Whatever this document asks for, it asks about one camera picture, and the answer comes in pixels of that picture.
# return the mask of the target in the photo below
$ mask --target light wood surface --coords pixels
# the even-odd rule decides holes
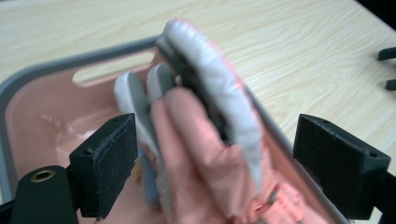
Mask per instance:
[[[396,33],[353,0],[1,2],[0,82],[28,65],[157,35],[174,17],[219,45],[291,142],[305,113],[396,158],[396,92],[384,89],[396,63],[376,60]]]

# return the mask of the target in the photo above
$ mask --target pink tray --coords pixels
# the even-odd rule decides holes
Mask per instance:
[[[145,80],[150,67],[163,61],[155,47],[157,37],[131,44],[45,63],[15,74],[0,86],[0,183],[3,199],[13,199],[17,182],[30,171],[47,165],[69,164],[68,155],[108,119],[120,114],[113,86],[117,74],[89,84],[73,81],[75,73],[94,64],[141,52],[155,54],[149,64],[132,68]],[[311,207],[330,223],[347,220],[291,156],[291,147],[265,110],[252,96],[266,127],[275,168],[305,196]],[[82,218],[80,223],[94,223]],[[101,223],[165,223],[161,211],[151,211],[142,187],[131,176],[107,219]]]

